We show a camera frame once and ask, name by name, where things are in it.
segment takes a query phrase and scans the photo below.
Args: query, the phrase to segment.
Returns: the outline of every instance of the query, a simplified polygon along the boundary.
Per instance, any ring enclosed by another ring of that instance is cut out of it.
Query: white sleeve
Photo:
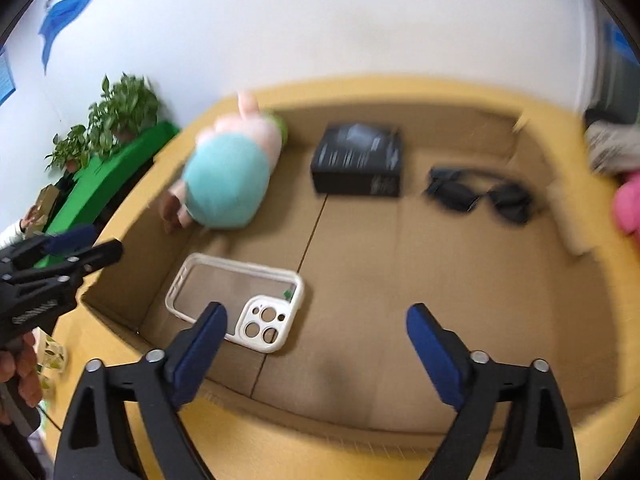
[[[20,230],[20,221],[18,220],[0,233],[0,249],[17,244],[22,240],[24,240],[24,233]]]

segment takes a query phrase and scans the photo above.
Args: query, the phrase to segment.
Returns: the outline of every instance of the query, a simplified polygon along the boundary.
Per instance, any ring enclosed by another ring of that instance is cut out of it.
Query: blue poster
[[[0,48],[0,105],[15,92],[14,78],[11,76],[9,60],[4,47]]]
[[[44,47],[42,49],[42,66],[47,72],[47,63],[51,54],[51,46],[56,36],[69,23],[75,20],[91,0],[62,0],[53,5],[42,22],[39,34],[44,36]]]

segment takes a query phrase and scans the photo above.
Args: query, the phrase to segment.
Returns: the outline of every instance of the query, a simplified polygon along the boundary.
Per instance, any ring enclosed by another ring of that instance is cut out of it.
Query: white wall
[[[497,84],[581,109],[593,84],[591,0],[93,0],[40,61],[44,1],[6,49],[0,225],[49,181],[50,139],[86,120],[104,73],[148,75],[187,124],[220,96],[302,78],[423,73]]]

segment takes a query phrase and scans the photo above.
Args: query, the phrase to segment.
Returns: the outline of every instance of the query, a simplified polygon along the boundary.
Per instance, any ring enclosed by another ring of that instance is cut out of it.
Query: silver screw
[[[158,361],[164,359],[164,350],[152,350],[151,352],[146,354],[145,359],[150,363],[157,363]]]
[[[487,352],[483,352],[482,350],[474,350],[473,352],[471,352],[471,359],[476,363],[484,365],[489,362],[489,354],[487,354]]]
[[[535,361],[533,361],[533,367],[540,372],[549,371],[549,363],[547,363],[544,359],[536,359]]]
[[[87,364],[84,365],[84,369],[87,372],[95,372],[99,370],[102,366],[102,361],[100,359],[91,359]]]

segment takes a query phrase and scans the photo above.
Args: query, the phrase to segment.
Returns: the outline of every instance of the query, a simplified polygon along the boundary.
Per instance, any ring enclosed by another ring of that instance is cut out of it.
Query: potted plant
[[[64,139],[56,134],[53,137],[53,152],[45,157],[45,160],[51,159],[47,169],[60,168],[75,173],[80,168],[86,168],[90,155],[85,131],[86,128],[82,124],[76,124]]]
[[[123,73],[111,85],[104,76],[100,97],[100,102],[89,107],[89,143],[100,158],[107,158],[158,122],[160,101],[144,77]]]

